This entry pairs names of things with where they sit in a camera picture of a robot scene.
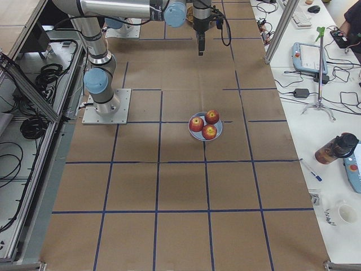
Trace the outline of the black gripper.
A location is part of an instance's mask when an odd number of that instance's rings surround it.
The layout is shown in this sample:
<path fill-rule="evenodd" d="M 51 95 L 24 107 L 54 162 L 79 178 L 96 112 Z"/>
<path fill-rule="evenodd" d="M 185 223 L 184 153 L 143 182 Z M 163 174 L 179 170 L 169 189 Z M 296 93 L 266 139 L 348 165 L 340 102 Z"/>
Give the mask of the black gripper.
<path fill-rule="evenodd" d="M 193 8 L 193 29 L 197 33 L 198 56 L 202 56 L 205 51 L 205 32 L 209 29 L 211 16 L 210 8 Z"/>

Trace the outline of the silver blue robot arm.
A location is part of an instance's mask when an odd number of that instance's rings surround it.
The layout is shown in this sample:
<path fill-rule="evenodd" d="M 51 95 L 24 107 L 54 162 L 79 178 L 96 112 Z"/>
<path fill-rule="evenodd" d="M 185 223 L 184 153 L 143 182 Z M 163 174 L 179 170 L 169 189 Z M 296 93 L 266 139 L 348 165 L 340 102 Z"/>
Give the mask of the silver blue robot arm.
<path fill-rule="evenodd" d="M 54 1 L 81 32 L 81 40 L 89 50 L 91 69 L 83 82 L 93 99 L 95 112 L 100 116 L 113 115 L 121 105 L 112 89 L 116 67 L 113 54 L 108 50 L 98 17 L 111 20 L 148 19 L 164 21 L 176 28 L 183 25 L 187 15 L 187 1 Z"/>

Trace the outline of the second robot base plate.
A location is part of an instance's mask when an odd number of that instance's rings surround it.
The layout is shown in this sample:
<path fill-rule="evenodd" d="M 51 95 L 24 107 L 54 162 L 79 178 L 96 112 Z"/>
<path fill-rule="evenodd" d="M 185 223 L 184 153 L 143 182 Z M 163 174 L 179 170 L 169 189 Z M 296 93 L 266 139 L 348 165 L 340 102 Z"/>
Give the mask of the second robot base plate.
<path fill-rule="evenodd" d="M 113 19 L 105 19 L 105 24 L 107 27 L 105 37 L 106 38 L 127 38 L 127 39 L 137 39 L 140 35 L 140 19 L 136 18 L 119 18 L 119 20 L 125 21 L 122 23 Z"/>

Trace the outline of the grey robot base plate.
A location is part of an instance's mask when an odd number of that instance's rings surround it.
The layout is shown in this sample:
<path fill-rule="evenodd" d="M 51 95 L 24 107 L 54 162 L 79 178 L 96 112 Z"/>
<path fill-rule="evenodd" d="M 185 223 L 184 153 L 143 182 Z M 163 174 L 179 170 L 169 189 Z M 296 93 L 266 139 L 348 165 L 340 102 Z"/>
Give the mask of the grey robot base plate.
<path fill-rule="evenodd" d="M 114 89 L 108 103 L 97 103 L 90 94 L 82 118 L 83 125 L 126 125 L 131 101 L 131 89 Z"/>

